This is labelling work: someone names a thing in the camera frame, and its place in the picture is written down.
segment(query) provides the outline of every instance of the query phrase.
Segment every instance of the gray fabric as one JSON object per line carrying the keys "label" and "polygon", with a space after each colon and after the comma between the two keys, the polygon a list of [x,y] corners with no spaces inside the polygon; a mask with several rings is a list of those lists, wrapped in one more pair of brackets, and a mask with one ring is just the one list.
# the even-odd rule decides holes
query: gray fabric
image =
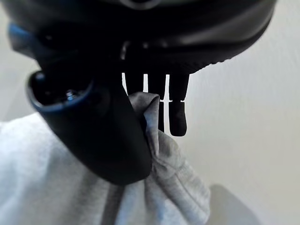
{"label": "gray fabric", "polygon": [[0,126],[0,225],[202,225],[210,192],[158,131],[159,97],[130,96],[147,120],[151,175],[118,187],[88,171],[38,114]]}

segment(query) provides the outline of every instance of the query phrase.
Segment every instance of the white wall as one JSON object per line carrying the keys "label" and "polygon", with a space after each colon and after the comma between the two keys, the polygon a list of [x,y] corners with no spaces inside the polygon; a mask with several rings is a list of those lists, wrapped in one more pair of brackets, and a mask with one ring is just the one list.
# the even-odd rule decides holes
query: white wall
{"label": "white wall", "polygon": [[[176,140],[211,187],[209,225],[300,225],[299,22],[300,0],[281,0],[253,47],[191,75],[188,132]],[[9,51],[4,24],[0,12],[0,119],[7,120],[31,111],[23,82],[35,64]]]}

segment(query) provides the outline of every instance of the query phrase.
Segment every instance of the gray sweatshirt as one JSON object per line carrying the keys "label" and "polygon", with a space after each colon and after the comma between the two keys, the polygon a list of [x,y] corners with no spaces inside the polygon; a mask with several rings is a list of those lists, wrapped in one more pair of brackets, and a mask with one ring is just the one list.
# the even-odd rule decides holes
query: gray sweatshirt
{"label": "gray sweatshirt", "polygon": [[151,175],[118,187],[82,165],[38,114],[0,124],[0,225],[203,225],[209,189],[158,130],[159,97],[130,96],[147,121]]}

